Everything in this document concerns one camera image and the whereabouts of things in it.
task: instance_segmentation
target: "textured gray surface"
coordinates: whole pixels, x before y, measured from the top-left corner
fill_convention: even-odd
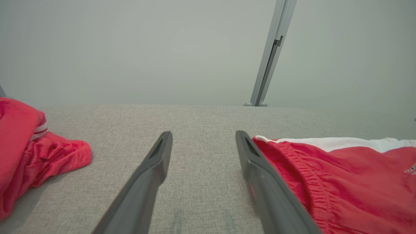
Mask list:
[[[290,108],[83,105],[43,108],[49,129],[88,142],[89,166],[48,179],[20,198],[0,233],[90,233],[163,131],[172,131],[168,176],[150,233],[261,233],[244,183],[235,131],[268,138],[416,139],[400,115]]]

